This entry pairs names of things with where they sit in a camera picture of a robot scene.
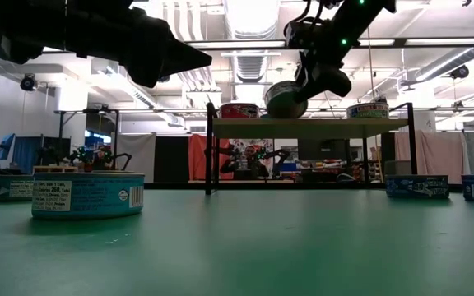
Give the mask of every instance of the green table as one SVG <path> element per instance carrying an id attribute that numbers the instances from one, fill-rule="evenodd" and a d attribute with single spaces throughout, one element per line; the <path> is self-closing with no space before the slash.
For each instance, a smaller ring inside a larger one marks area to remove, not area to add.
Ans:
<path id="1" fill-rule="evenodd" d="M 474 203 L 383 191 L 146 191 L 141 215 L 0 204 L 0 295 L 474 295 Z"/>

